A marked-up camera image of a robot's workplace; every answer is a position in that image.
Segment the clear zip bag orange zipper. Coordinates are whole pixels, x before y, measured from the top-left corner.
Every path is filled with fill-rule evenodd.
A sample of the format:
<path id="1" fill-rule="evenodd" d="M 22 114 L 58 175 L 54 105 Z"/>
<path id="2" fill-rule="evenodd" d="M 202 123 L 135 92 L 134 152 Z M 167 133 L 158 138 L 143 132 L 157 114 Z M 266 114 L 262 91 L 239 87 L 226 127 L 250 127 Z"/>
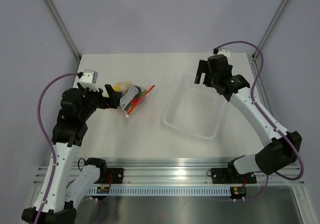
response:
<path id="1" fill-rule="evenodd" d="M 122 95 L 120 102 L 119 102 L 119 106 L 118 106 L 118 110 L 121 110 L 122 112 L 124 112 L 124 116 L 125 118 L 129 118 L 131 116 L 131 114 L 139 108 L 140 105 L 142 105 L 146 99 L 148 98 L 148 96 L 151 94 L 151 92 L 155 89 L 155 85 L 151 85 L 149 88 L 146 88 L 144 86 L 141 85 L 137 85 L 137 84 L 133 84 L 133 86 L 131 86 L 128 91 Z M 144 96 L 146 96 L 145 101 L 138 105 L 137 107 L 132 107 L 129 111 L 125 111 L 125 107 L 131 102 L 131 100 L 133 98 L 137 98 L 140 97 L 140 94 L 143 90 L 147 90 L 146 94 Z"/>

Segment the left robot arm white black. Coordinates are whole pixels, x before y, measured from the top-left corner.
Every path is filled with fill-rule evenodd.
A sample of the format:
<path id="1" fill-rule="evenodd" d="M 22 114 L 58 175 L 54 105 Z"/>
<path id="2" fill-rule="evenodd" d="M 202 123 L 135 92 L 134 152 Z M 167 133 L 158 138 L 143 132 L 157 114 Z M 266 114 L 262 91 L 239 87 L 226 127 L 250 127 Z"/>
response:
<path id="1" fill-rule="evenodd" d="M 49 140 L 51 158 L 40 193 L 33 206 L 22 212 L 28 224 L 73 224 L 77 208 L 95 183 L 108 179 L 105 160 L 90 157 L 84 162 L 78 177 L 69 182 L 73 161 L 79 152 L 88 130 L 87 120 L 97 109 L 117 109 L 122 93 L 105 84 L 108 96 L 102 89 L 70 88 L 62 94 L 57 122 Z"/>

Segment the red dragon fruit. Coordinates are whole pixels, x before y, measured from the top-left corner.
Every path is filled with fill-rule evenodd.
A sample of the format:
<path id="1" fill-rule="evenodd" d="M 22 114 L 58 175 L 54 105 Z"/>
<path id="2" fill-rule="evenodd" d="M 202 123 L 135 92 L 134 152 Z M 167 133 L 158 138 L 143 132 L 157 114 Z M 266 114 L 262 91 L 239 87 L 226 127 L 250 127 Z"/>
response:
<path id="1" fill-rule="evenodd" d="M 140 104 L 142 104 L 145 101 L 146 98 L 147 98 L 147 96 L 134 97 L 130 101 L 130 103 L 124 108 L 124 110 L 129 111 L 131 108 L 139 106 Z"/>

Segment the yellow banana bunch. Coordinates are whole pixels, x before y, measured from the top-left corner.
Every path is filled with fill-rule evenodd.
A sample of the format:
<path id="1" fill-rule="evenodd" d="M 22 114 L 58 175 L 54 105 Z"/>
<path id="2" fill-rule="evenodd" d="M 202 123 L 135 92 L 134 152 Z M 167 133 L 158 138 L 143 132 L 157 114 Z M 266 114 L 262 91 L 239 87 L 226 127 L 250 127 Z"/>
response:
<path id="1" fill-rule="evenodd" d="M 117 97 L 118 93 L 121 93 L 121 95 L 125 94 L 129 90 L 129 88 L 133 86 L 133 83 L 129 81 L 120 81 L 114 85 L 109 84 L 109 86 L 112 87 L 112 89 L 114 90 L 113 94 L 115 94 L 115 97 Z"/>

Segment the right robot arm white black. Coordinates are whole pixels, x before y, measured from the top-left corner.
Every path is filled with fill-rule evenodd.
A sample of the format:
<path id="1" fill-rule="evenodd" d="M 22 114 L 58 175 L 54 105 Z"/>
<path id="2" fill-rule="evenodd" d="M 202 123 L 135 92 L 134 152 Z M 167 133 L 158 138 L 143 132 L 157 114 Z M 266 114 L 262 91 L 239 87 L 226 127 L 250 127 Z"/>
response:
<path id="1" fill-rule="evenodd" d="M 253 88 L 240 74 L 232 74 L 232 65 L 223 54 L 200 60 L 195 75 L 195 84 L 214 88 L 227 102 L 237 108 L 258 135 L 263 149 L 256 154 L 239 156 L 228 162 L 225 169 L 228 179 L 239 182 L 245 175 L 261 172 L 267 176 L 300 161 L 302 136 L 290 132 L 281 125 L 254 96 Z"/>

